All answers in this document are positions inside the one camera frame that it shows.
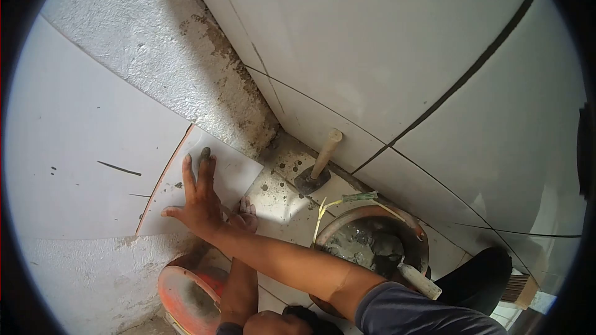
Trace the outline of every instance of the black border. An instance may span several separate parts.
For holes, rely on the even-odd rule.
[[[2,96],[2,132],[8,95],[16,61],[26,35],[44,0],[1,0],[1,96]],[[576,43],[582,67],[588,104],[594,105],[596,94],[594,81],[596,80],[596,0],[555,0],[563,14],[567,26]],[[589,122],[596,127],[594,108],[588,110]],[[584,223],[582,241],[573,267],[567,276],[555,305],[541,324],[540,333],[571,334],[593,331],[596,322],[590,305],[596,293],[596,220],[594,218],[594,199],[596,194],[596,168],[589,166],[596,158],[596,137],[592,135],[588,140],[591,147],[588,154],[590,168],[589,189],[587,193],[588,205]],[[6,188],[4,171],[2,172],[1,193],[1,324],[3,331],[11,334],[29,334],[43,331],[49,334],[63,333],[51,312],[39,296],[32,284],[29,271],[24,265],[19,245],[16,243],[12,230],[12,222],[6,202]]]

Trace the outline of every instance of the black pants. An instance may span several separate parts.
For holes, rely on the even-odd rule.
[[[435,281],[443,292],[437,299],[490,315],[511,276],[511,258],[503,248],[481,251],[464,265]]]

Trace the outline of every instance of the ceramic tile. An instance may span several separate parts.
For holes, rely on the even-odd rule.
[[[267,101],[267,104],[271,108],[273,114],[276,117],[283,116],[284,112],[281,109],[281,105],[279,104],[279,100],[277,99],[277,95],[275,93],[275,90],[273,89],[273,85],[271,84],[271,80],[269,79],[269,77],[249,68],[247,68],[246,70],[249,72],[250,76],[255,81],[257,87],[259,88],[259,91],[263,95],[265,101]]]
[[[491,314],[490,317],[494,320],[496,320],[499,324],[501,324],[503,327],[507,326],[509,324],[509,318],[505,318],[503,316],[500,316],[498,314]]]
[[[447,188],[394,150],[386,149],[354,176],[428,223],[445,220],[487,226]]]
[[[529,269],[565,276],[571,267],[580,238],[541,237],[497,232]]]
[[[428,239],[428,266],[430,266],[431,277],[433,281],[454,271],[466,252],[458,246],[451,243],[439,232],[421,222],[420,226],[424,229]]]
[[[317,152],[331,130],[336,128],[343,133],[332,156],[339,167],[351,172],[383,147],[382,142],[323,105],[276,80],[271,82],[284,109],[284,115],[277,118],[287,133]]]
[[[203,0],[245,65],[264,72],[259,56],[229,0]]]
[[[462,76],[523,0],[231,1],[270,76],[388,143]]]
[[[536,269],[530,269],[530,272],[536,279],[540,291],[551,295],[557,295],[565,283],[567,277],[557,274],[550,274]]]
[[[101,66],[41,17],[12,86],[4,160],[17,234],[134,235],[189,122]]]
[[[344,333],[344,335],[362,335],[362,331],[358,330],[358,327],[356,327],[355,324],[351,323],[347,319],[338,318],[336,316],[332,316],[330,314],[325,313],[315,303],[313,303],[308,309],[315,312],[317,316],[319,316],[319,318],[336,324],[339,327],[339,329]]]
[[[457,267],[459,268],[460,266],[464,265],[465,263],[467,263],[468,261],[470,261],[470,259],[472,258],[472,255],[470,255],[469,253],[465,253],[464,257],[461,258],[459,264],[457,265]]]
[[[521,260],[494,230],[449,223],[435,223],[431,226],[472,256],[489,247],[500,246],[509,252],[511,263],[514,266],[524,269]]]
[[[551,0],[534,0],[488,62],[395,148],[497,230],[580,235],[585,100],[563,19]]]
[[[296,243],[309,247],[317,223],[318,206],[308,198],[300,198],[292,186],[277,173],[263,171],[247,192],[256,206],[259,226],[258,235]],[[333,220],[324,214],[319,232]],[[259,284],[287,304],[309,306],[308,294],[286,286],[259,273]]]
[[[199,157],[205,146],[217,156],[217,167],[213,177],[213,189],[222,204],[232,208],[249,189],[263,166],[197,126],[191,127],[175,158],[158,183],[155,193],[149,199],[149,206],[139,229],[139,235],[161,235],[186,231],[187,227],[177,219],[164,218],[162,209],[168,206],[182,206],[185,203],[182,183],[182,162],[190,153],[192,167],[198,172]]]

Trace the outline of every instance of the trowel handle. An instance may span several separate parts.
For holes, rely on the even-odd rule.
[[[310,173],[310,177],[313,180],[316,180],[319,177],[327,165],[327,162],[329,162],[329,159],[332,157],[333,152],[335,152],[337,144],[339,144],[339,141],[341,141],[342,137],[343,134],[335,128],[329,132],[329,137],[327,138],[325,145],[323,145],[323,149],[321,149],[319,152],[319,156],[317,157],[315,165],[312,168],[312,172]]]
[[[419,272],[412,265],[400,263],[398,265],[398,270],[402,276],[412,284],[412,286],[430,300],[436,300],[443,292],[439,286],[435,285],[433,281],[426,278],[424,274]]]

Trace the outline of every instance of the shirt sleeve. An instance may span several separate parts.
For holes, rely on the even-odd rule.
[[[242,326],[233,322],[220,323],[215,335],[242,335]]]
[[[382,283],[366,294],[356,309],[355,320],[366,335],[507,335],[491,317],[432,301],[397,282]]]

